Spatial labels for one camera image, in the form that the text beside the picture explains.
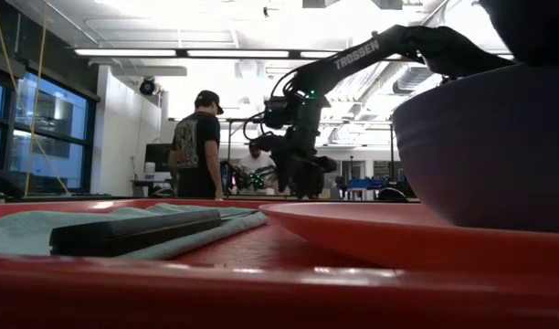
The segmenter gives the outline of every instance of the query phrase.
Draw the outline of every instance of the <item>black cap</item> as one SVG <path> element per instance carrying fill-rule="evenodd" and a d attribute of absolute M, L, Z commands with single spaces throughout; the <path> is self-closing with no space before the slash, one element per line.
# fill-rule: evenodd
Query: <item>black cap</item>
<path fill-rule="evenodd" d="M 216 104 L 216 107 L 218 108 L 218 112 L 216 114 L 224 113 L 223 108 L 221 108 L 220 105 L 220 99 L 215 92 L 211 90 L 202 90 L 198 93 L 198 96 L 196 96 L 195 107 L 210 106 L 212 103 Z"/>

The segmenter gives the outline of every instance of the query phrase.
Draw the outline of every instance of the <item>gray towel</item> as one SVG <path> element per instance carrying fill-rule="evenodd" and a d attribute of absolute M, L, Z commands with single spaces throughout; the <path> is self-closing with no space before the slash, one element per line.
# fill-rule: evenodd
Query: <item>gray towel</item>
<path fill-rule="evenodd" d="M 123 207 L 109 214 L 83 214 L 55 211 L 27 211 L 17 213 L 0 218 L 0 254 L 29 256 L 50 255 L 48 243 L 50 232 L 53 228 L 108 220 L 184 213 L 204 209 L 212 208 L 157 204 L 146 209 Z M 220 212 L 221 216 L 241 214 L 250 210 L 234 207 L 221 207 L 216 209 Z M 121 255 L 118 258 L 128 260 L 167 260 L 178 254 L 204 246 L 207 243 L 258 227 L 266 222 L 266 217 L 261 213 L 233 218 L 225 221 L 223 225 L 218 228 L 212 228 L 191 236 L 166 241 L 149 248 L 139 249 Z"/>

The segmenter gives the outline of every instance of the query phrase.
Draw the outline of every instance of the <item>robotic arm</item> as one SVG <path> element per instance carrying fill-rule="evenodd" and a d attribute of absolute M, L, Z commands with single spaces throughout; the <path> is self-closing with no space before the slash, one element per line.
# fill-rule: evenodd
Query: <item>robotic arm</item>
<path fill-rule="evenodd" d="M 317 158 L 314 149 L 323 108 L 330 107 L 325 95 L 341 80 L 394 54 L 426 64 L 430 70 L 451 78 L 467 77 L 513 64 L 478 48 L 466 37 L 449 27 L 393 26 L 373 33 L 364 43 L 314 61 L 288 73 L 271 92 L 262 124 L 272 129 L 287 125 L 284 136 L 264 133 L 253 140 L 264 151 L 271 151 L 280 161 L 279 187 L 291 176 L 291 158 L 316 164 L 325 172 L 336 168 L 328 158 Z M 275 89 L 288 76 L 293 77 L 283 88 L 283 97 L 273 96 Z"/>

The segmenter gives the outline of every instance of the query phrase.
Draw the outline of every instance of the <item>man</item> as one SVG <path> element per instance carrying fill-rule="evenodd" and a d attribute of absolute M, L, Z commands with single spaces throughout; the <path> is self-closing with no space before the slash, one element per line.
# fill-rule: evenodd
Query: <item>man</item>
<path fill-rule="evenodd" d="M 213 91 L 200 91 L 195 112 L 176 125 L 168 166 L 179 197 L 223 198 L 218 160 L 220 124 L 216 118 L 223 109 L 219 102 Z"/>
<path fill-rule="evenodd" d="M 269 157 L 268 154 L 262 153 L 259 148 L 253 144 L 249 144 L 249 155 L 245 156 L 239 162 L 239 167 L 247 174 L 252 174 L 269 166 L 276 166 L 275 162 Z M 264 188 L 274 188 L 276 181 L 275 175 L 268 175 L 264 179 Z M 255 189 L 250 187 L 249 192 L 255 192 Z"/>

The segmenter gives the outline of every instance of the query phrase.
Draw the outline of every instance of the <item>black t-shirt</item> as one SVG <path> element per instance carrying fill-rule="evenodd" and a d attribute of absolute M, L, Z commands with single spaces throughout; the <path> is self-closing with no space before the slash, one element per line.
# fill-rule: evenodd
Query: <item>black t-shirt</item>
<path fill-rule="evenodd" d="M 205 143 L 220 143 L 220 123 L 209 113 L 197 111 L 176 125 L 172 150 L 178 156 L 178 196 L 215 197 L 215 183 L 206 166 Z"/>

